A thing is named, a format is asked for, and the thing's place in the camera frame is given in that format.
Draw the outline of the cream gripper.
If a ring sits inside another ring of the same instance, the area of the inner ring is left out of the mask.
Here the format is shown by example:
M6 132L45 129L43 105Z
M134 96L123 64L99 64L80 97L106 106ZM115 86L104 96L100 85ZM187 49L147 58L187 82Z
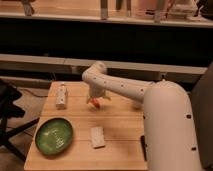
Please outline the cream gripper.
M100 92L94 92L94 91L89 91L89 97L86 99L86 103L94 103L94 98L104 98L109 101L111 101L111 97L106 95L106 91L100 91Z

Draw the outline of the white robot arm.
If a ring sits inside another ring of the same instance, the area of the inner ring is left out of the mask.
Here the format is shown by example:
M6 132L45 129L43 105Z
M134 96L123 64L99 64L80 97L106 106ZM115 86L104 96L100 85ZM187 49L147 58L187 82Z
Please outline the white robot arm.
M148 171L204 171L192 105L177 83L162 79L140 81L109 76L104 63L93 63L82 74L89 97L104 97L108 91L143 105L144 140Z

